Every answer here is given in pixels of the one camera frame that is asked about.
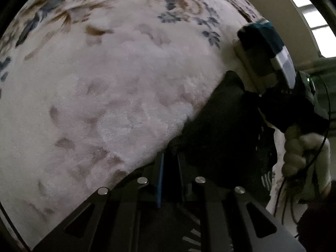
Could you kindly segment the white gloved right hand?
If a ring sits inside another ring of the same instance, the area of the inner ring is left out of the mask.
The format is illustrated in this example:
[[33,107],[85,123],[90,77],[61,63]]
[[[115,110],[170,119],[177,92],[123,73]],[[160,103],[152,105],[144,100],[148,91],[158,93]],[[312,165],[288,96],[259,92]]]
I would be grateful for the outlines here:
[[296,127],[286,130],[285,139],[282,174],[292,182],[298,180],[289,188],[299,200],[318,198],[331,185],[329,140],[315,133],[299,136]]

